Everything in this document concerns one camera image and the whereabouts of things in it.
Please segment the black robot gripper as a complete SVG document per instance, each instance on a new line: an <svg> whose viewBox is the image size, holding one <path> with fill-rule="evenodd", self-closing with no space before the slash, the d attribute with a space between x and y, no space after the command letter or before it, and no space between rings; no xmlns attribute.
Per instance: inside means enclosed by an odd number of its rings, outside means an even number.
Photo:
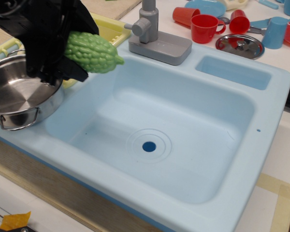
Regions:
<svg viewBox="0 0 290 232"><path fill-rule="evenodd" d="M70 31L99 35L99 28L80 0L0 0L0 28L25 47L26 72L53 85L57 79L83 82L88 73L64 57Z"/></svg>

